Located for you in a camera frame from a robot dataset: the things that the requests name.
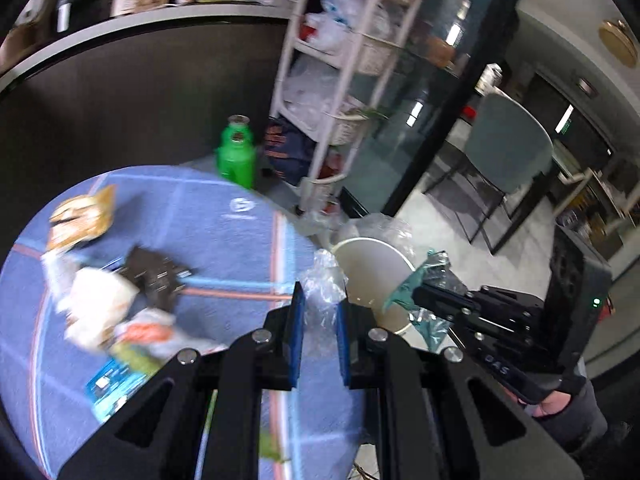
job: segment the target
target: blue tablecloth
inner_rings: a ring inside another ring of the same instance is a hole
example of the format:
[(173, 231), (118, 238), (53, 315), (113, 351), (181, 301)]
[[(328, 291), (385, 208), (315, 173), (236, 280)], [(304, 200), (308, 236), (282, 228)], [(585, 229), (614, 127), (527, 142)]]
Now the blue tablecloth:
[[(65, 318), (47, 293), (40, 255), (55, 206), (116, 184), (111, 229), (72, 254), (101, 267), (133, 244), (196, 269), (175, 309), (190, 335), (231, 344), (286, 304), (313, 245), (260, 197), (188, 168), (125, 168), (77, 184), (42, 209), (0, 274), (0, 397), (27, 453), (50, 478), (98, 428), (84, 385), (107, 361), (63, 338)], [(358, 448), (363, 397), (342, 386), (336, 356), (305, 357), (299, 389), (265, 392), (262, 424), (288, 458), (260, 460), (260, 480), (343, 480)]]

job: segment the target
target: tablecloth logo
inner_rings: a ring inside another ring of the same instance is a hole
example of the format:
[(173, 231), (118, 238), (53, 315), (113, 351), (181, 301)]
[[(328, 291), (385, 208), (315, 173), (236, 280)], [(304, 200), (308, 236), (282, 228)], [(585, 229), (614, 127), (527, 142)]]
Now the tablecloth logo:
[(244, 213), (251, 211), (255, 207), (255, 202), (247, 198), (234, 198), (229, 202), (229, 209), (234, 213)]

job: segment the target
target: gray chair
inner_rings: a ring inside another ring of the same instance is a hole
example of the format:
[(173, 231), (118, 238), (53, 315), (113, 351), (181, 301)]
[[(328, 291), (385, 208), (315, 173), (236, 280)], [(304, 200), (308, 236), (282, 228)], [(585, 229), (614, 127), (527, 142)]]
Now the gray chair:
[(464, 153), (466, 157), (462, 157), (424, 193), (452, 177), (464, 164), (471, 163), (499, 196), (499, 200), (482, 213), (478, 228), (471, 237), (460, 222), (466, 239), (473, 242), (505, 195), (515, 192), (519, 186), (548, 170), (553, 144), (546, 130), (521, 105), (506, 95), (494, 93), (482, 100)]

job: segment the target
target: bolt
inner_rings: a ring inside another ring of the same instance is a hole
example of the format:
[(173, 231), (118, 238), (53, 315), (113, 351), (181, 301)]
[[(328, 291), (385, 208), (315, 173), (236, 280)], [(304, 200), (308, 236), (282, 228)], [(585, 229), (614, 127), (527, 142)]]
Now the bolt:
[(251, 334), (251, 339), (257, 342), (258, 345), (268, 343), (271, 339), (271, 332), (266, 328), (259, 328), (258, 330), (254, 330), (254, 333)]
[(183, 348), (178, 352), (178, 362), (181, 365), (193, 364), (198, 358), (198, 353), (193, 348)]
[(389, 334), (384, 328), (376, 327), (369, 330), (369, 338), (378, 343), (383, 343), (389, 338)]
[(462, 361), (462, 350), (457, 346), (447, 346), (442, 352), (444, 358), (450, 363), (459, 363)]

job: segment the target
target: yellow wrapper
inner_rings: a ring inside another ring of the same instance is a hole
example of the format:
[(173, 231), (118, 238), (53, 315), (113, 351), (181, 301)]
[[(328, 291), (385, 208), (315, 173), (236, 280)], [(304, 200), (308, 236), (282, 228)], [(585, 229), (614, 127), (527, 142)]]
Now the yellow wrapper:
[(79, 195), (60, 204), (49, 218), (47, 251), (68, 251), (78, 242), (105, 234), (113, 224), (115, 191), (112, 184), (95, 195)]

